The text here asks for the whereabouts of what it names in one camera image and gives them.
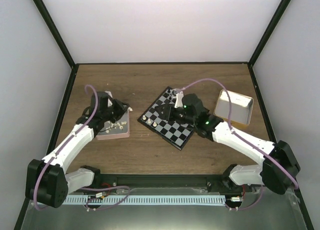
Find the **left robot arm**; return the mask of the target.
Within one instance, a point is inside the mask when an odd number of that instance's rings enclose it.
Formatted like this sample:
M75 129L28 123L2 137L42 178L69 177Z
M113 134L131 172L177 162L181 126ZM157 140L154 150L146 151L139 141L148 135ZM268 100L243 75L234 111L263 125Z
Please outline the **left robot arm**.
M94 92L90 105L75 122L67 137L41 160L33 159L27 166L25 197L35 203L58 208L67 195L84 188L97 192L102 186L101 171L83 165L67 170L81 150L104 128L106 122L116 123L128 113L130 105L112 97L109 91Z

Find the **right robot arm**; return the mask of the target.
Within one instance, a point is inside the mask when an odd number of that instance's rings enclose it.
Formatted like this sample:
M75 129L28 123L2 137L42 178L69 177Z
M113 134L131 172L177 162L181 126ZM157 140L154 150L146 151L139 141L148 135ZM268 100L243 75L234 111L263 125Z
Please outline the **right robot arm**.
M255 162L254 165L231 165L222 178L225 190L232 192L240 185L262 185L283 195L291 186L299 187L296 177L301 167L285 141L263 140L236 129L210 113L194 93L176 95L174 104L157 106L156 111L162 119L189 124L200 137L228 146Z

